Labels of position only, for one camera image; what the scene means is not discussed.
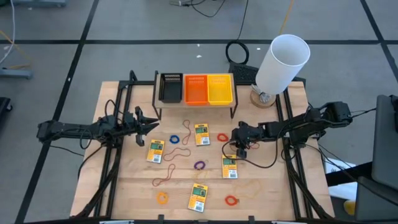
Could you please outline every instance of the barcode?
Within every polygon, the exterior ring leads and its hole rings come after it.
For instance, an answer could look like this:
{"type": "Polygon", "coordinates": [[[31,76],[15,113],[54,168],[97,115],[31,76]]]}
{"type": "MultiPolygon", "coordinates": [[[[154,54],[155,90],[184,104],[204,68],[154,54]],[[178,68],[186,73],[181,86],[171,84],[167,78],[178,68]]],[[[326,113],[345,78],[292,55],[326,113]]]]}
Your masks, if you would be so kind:
{"type": "Polygon", "coordinates": [[[154,154],[154,162],[160,162],[160,155],[154,154]]]}
{"type": "Polygon", "coordinates": [[[210,144],[209,137],[202,138],[201,144],[210,144]]]}
{"type": "Polygon", "coordinates": [[[195,210],[198,212],[203,212],[203,206],[204,204],[202,202],[196,202],[195,210]]]}
{"type": "Polygon", "coordinates": [[[229,178],[238,178],[236,170],[229,170],[229,178]]]}

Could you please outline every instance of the yellow package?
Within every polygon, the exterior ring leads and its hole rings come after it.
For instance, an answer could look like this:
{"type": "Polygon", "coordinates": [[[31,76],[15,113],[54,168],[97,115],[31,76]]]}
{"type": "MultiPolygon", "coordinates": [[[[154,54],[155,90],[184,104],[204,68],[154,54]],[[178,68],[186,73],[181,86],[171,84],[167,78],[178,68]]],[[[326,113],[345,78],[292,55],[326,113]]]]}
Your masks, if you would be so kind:
{"type": "Polygon", "coordinates": [[[222,165],[223,165],[223,178],[227,179],[237,179],[238,178],[238,167],[236,165],[236,161],[232,159],[236,159],[236,155],[226,155],[226,158],[223,155],[222,165]]]}
{"type": "Polygon", "coordinates": [[[195,140],[197,146],[210,144],[209,127],[207,124],[195,124],[195,140]]]}
{"type": "Polygon", "coordinates": [[[151,140],[148,150],[147,161],[155,163],[162,162],[163,148],[164,148],[164,141],[151,140]]]}
{"type": "Polygon", "coordinates": [[[189,198],[188,209],[203,212],[207,197],[208,187],[200,184],[193,184],[191,197],[189,198]]]}

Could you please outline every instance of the wooden tabletop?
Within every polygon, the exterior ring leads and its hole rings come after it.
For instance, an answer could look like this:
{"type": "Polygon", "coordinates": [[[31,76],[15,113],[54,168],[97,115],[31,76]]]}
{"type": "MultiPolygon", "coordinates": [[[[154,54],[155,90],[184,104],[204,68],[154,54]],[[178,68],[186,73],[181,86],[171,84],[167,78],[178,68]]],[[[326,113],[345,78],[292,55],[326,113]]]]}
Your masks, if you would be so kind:
{"type": "MultiPolygon", "coordinates": [[[[104,116],[106,100],[116,98],[117,86],[117,82],[103,82],[94,120],[104,116]]],[[[281,141],[279,141],[278,160],[270,169],[260,169],[247,162],[238,161],[239,179],[221,178],[223,143],[217,141],[217,134],[226,133],[230,136],[232,129],[238,126],[238,121],[257,126],[258,122],[278,120],[276,106],[260,109],[251,103],[250,86],[237,86],[237,91],[239,105],[234,119],[230,118],[227,108],[166,108],[163,109],[160,125],[146,136],[144,147],[136,144],[134,136],[124,138],[112,218],[155,220],[159,214],[164,214],[166,220],[248,220],[250,215],[254,215],[256,220],[294,220],[286,165],[280,158],[281,141]],[[178,144],[169,142],[172,134],[180,138],[188,134],[188,130],[182,126],[185,119],[191,121],[191,130],[194,124],[208,123],[211,143],[209,146],[196,147],[193,135],[187,146],[183,146],[181,142],[178,144]],[[177,156],[174,160],[162,161],[161,164],[147,162],[146,155],[151,139],[166,142],[164,154],[171,152],[175,147],[187,147],[192,154],[190,157],[177,156]],[[199,173],[193,168],[196,161],[206,161],[205,171],[199,173]],[[158,187],[152,186],[154,178],[167,176],[167,168],[170,164],[176,166],[172,178],[158,187]],[[203,213],[187,208],[193,183],[208,186],[203,213]],[[167,204],[157,203],[156,196],[159,192],[169,195],[167,204]],[[227,195],[237,196],[239,203],[233,207],[225,204],[224,198],[227,195]]],[[[156,118],[151,105],[152,93],[153,86],[133,86],[130,108],[140,106],[144,116],[156,118]]],[[[289,85],[289,95],[294,116],[304,113],[308,103],[303,83],[292,82],[289,85]]],[[[281,100],[284,118],[286,118],[283,96],[281,100]]],[[[113,107],[109,106],[108,114],[112,112],[113,107]]],[[[316,140],[313,139],[307,144],[318,146],[316,140]]],[[[86,150],[85,157],[98,147],[99,143],[93,141],[90,148],[86,150]]],[[[320,153],[310,147],[301,149],[301,152],[308,189],[325,211],[334,216],[320,153]]],[[[98,189],[104,153],[105,149],[100,150],[87,161],[81,170],[71,215],[80,212],[98,189]]],[[[248,150],[248,159],[263,166],[270,164],[274,156],[275,142],[261,142],[259,149],[248,150]]],[[[304,217],[302,194],[299,189],[297,192],[301,214],[304,217]]],[[[101,214],[105,213],[107,201],[108,193],[106,192],[101,214]]]]}

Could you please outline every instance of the white cylinder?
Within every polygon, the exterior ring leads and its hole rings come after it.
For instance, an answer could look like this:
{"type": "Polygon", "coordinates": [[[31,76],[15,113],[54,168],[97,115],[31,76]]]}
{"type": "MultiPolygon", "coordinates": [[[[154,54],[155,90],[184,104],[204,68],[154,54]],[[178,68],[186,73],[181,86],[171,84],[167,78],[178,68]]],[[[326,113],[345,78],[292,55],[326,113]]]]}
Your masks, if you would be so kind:
{"type": "Polygon", "coordinates": [[[264,93],[282,93],[309,58],[310,47],[303,39],[290,34],[277,36],[257,72],[257,86],[264,93]]]}

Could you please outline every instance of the gray floor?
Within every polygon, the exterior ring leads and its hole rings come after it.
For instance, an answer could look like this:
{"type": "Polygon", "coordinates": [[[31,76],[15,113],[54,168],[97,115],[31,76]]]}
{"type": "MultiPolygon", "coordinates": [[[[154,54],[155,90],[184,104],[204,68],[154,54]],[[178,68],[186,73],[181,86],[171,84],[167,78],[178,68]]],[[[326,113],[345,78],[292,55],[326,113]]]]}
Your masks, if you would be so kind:
{"type": "MultiPolygon", "coordinates": [[[[16,7],[17,39],[78,40],[93,0],[70,0],[65,8],[16,7]]],[[[385,39],[398,39],[394,0],[367,0],[385,39]]],[[[220,1],[198,6],[213,12],[220,1]]],[[[233,39],[239,32],[245,0],[226,1],[220,13],[205,18],[191,8],[173,7],[168,0],[101,0],[88,39],[233,39]]],[[[289,0],[252,0],[242,39],[272,39],[280,29],[289,0]]],[[[0,8],[0,29],[11,34],[11,8],[0,8]]],[[[285,33],[307,40],[376,40],[360,1],[301,0],[295,3],[285,33]]],[[[0,133],[0,222],[12,223],[22,202],[40,152],[37,124],[51,119],[77,45],[21,45],[33,58],[31,80],[0,79],[0,96],[10,97],[14,110],[0,133]]],[[[85,45],[62,111],[61,121],[89,123],[103,81],[152,80],[161,72],[227,72],[224,44],[85,45]]],[[[268,45],[250,44],[248,65],[258,67],[268,45]]],[[[307,79],[313,106],[327,101],[349,103],[351,110],[373,108],[379,94],[398,94],[397,80],[380,45],[311,45],[311,59],[299,73],[307,79]]],[[[389,45],[398,58],[398,46],[389,45]]],[[[231,48],[235,60],[242,51],[231,48]]],[[[14,52],[3,67],[23,63],[14,52]]],[[[344,129],[329,130],[321,144],[342,159],[363,163],[373,151],[374,113],[344,129]]],[[[79,151],[76,141],[54,145],[79,151]]],[[[66,218],[82,158],[51,149],[26,221],[66,218]]]]}

